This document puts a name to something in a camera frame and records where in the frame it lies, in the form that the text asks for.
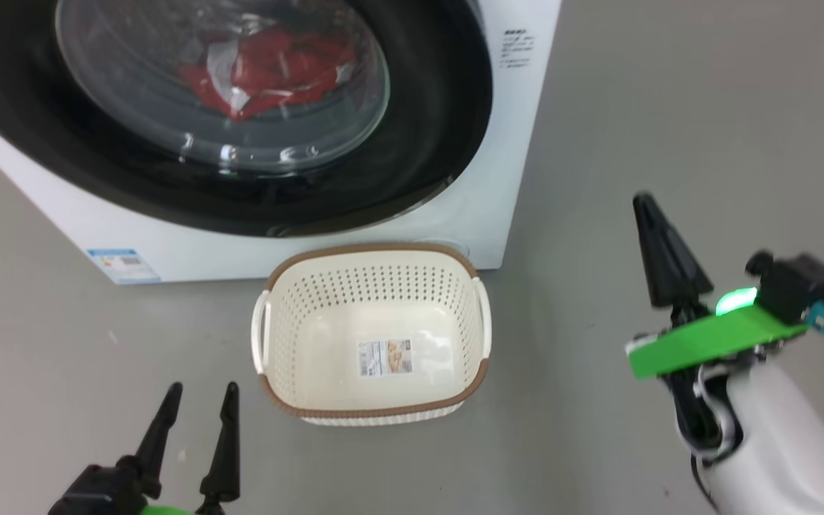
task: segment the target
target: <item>basket handle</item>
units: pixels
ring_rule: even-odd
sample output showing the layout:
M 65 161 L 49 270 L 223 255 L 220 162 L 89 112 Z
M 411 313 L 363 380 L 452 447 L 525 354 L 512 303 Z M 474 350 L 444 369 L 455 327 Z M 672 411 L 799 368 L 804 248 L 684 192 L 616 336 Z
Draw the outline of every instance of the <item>basket handle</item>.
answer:
M 264 374 L 265 366 L 269 363 L 269 318 L 272 314 L 272 305 L 266 303 L 265 300 L 268 298 L 269 290 L 264 290 L 259 299 L 256 299 L 256 306 L 252 308 L 252 322 L 250 323 L 252 365 L 259 375 Z
M 491 354 L 491 304 L 488 303 L 488 291 L 485 291 L 480 278 L 472 278 L 472 286 L 475 287 L 481 313 L 481 358 L 488 359 Z

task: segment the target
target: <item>white plastic basket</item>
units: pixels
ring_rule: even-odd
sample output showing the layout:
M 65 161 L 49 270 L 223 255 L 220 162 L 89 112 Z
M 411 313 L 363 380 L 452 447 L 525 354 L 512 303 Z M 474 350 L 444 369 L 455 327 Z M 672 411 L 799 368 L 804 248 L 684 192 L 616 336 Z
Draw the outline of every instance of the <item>white plastic basket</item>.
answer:
M 491 310 L 475 268 L 431 244 L 297 255 L 252 313 L 252 361 L 308 423 L 372 426 L 453 413 L 479 387 Z

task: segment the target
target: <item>front-loading washing machine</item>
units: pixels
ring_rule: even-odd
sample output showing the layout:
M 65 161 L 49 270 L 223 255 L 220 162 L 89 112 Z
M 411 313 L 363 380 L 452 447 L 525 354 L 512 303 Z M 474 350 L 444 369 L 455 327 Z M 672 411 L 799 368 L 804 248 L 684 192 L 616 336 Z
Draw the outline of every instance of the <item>front-loading washing machine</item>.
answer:
M 0 0 L 0 168 L 115 283 L 497 268 L 560 0 Z

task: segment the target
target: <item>gray floor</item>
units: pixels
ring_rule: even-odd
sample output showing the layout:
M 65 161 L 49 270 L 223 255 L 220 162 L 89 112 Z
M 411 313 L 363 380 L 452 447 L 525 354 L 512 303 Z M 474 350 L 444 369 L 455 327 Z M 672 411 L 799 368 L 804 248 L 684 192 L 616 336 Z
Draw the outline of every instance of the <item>gray floor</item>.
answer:
M 756 249 L 824 257 L 824 2 L 566 0 L 506 264 L 493 365 L 458 413 L 333 430 L 275 410 L 246 351 L 262 281 L 115 287 L 0 173 L 0 513 L 42 513 L 185 393 L 161 501 L 196 508 L 227 381 L 246 513 L 706 513 L 660 385 L 630 210 L 650 189 L 718 290 Z M 824 341 L 783 356 L 824 417 Z

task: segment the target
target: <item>washing machine door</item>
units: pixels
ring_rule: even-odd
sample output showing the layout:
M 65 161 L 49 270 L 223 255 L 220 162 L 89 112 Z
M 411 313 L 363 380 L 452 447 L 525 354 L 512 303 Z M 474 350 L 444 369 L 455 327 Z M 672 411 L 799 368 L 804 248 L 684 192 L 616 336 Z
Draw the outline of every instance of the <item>washing machine door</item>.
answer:
M 382 221 L 462 173 L 490 110 L 467 0 L 0 0 L 0 134 L 181 225 Z

